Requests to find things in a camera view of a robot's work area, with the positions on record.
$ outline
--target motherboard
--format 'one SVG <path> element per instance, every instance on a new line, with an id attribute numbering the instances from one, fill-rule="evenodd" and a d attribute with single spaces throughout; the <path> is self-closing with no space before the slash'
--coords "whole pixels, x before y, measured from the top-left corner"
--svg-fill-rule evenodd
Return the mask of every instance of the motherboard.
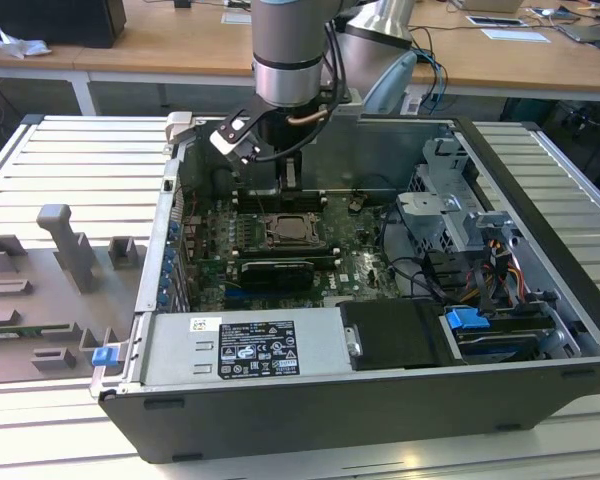
<path id="1" fill-rule="evenodd" d="M 227 200 L 194 202 L 184 218 L 191 309 L 334 307 L 399 297 L 377 244 L 384 209 L 352 209 L 344 193 L 328 194 L 318 212 L 240 213 Z"/>

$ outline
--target warning label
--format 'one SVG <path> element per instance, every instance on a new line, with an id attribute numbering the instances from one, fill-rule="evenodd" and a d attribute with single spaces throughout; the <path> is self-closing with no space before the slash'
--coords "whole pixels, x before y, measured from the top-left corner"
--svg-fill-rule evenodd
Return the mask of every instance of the warning label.
<path id="1" fill-rule="evenodd" d="M 300 375 L 293 322 L 220 325 L 218 375 L 236 378 Z"/>

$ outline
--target crumpled tissue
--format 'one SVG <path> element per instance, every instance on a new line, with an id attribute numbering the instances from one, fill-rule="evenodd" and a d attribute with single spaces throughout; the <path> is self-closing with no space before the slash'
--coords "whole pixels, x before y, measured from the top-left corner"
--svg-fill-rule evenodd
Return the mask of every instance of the crumpled tissue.
<path id="1" fill-rule="evenodd" d="M 25 55 L 46 55 L 51 53 L 47 44 L 42 40 L 20 40 L 7 35 L 0 29 L 0 48 L 9 55 L 22 60 Z"/>

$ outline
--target blue latch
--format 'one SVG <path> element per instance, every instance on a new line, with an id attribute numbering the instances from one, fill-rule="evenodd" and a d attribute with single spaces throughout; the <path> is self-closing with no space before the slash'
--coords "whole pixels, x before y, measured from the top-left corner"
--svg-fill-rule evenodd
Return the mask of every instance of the blue latch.
<path id="1" fill-rule="evenodd" d="M 485 317 L 478 315 L 477 308 L 454 308 L 445 315 L 452 329 L 489 328 L 491 324 Z"/>
<path id="2" fill-rule="evenodd" d="M 93 351 L 91 364 L 94 367 L 115 367 L 118 365 L 120 347 L 98 347 Z"/>

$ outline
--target desk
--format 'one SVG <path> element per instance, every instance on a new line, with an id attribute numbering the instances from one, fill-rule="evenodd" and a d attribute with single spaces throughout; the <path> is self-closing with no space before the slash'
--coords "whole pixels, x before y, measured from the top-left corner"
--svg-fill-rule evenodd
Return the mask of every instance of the desk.
<path id="1" fill-rule="evenodd" d="M 528 4 L 549 7 L 559 2 Z M 125 8 L 127 25 L 114 48 L 52 45 L 51 55 L 25 60 L 0 52 L 0 77 L 69 81 L 85 115 L 98 112 L 90 82 L 253 85 L 251 27 L 222 24 L 223 8 L 198 4 L 174 9 L 168 1 L 143 0 L 125 0 Z M 444 3 L 425 0 L 416 5 L 411 23 L 471 26 L 465 16 L 466 12 L 447 12 Z M 538 31 L 551 43 L 490 40 L 480 30 L 431 30 L 436 55 L 449 72 L 447 92 L 600 101 L 600 50 L 559 32 Z M 416 32 L 415 38 L 427 45 L 424 32 Z M 431 81 L 430 67 L 418 65 L 413 83 Z"/>

